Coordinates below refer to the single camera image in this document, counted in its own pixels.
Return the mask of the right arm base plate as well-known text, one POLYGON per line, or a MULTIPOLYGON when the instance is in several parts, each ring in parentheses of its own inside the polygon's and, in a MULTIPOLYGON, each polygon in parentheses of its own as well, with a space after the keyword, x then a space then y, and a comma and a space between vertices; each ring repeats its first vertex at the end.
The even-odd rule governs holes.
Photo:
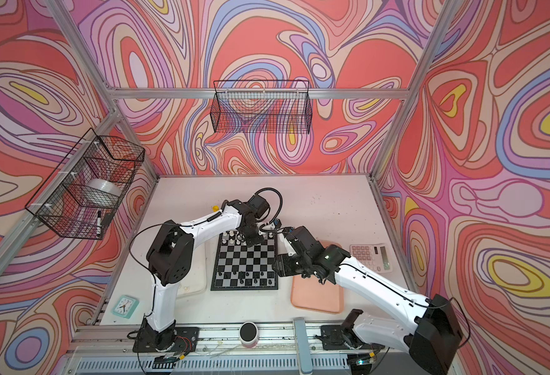
POLYGON ((384 348, 376 343, 365 343, 354 333, 354 323, 363 314, 361 309, 353 309, 340 325, 322 325, 315 339, 322 343, 323 349, 332 350, 373 350, 378 353, 384 348))

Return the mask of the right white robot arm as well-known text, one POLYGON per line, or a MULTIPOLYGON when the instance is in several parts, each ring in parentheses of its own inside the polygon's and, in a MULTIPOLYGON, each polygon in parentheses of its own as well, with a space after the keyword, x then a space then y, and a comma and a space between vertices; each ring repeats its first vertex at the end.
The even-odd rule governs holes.
POLYGON ((464 335, 451 300, 411 292, 379 275, 337 245, 324 246, 306 227, 284 232, 286 252, 276 256, 278 277, 315 278, 350 290, 389 316, 353 309, 341 325, 349 346, 378 344, 403 351, 429 374, 447 374, 464 335))

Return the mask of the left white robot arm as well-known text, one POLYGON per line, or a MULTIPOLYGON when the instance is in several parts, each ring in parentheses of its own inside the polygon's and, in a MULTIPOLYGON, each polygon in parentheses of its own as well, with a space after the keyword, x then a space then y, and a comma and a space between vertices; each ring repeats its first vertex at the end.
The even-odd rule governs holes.
POLYGON ((224 201, 213 214, 196 220, 163 223, 146 254, 153 276, 151 312, 142 320, 137 339, 165 351, 176 340, 176 299, 180 282, 191 270, 194 250, 226 231, 237 231, 248 245, 262 242, 258 223, 270 205, 259 194, 248 201, 224 201))

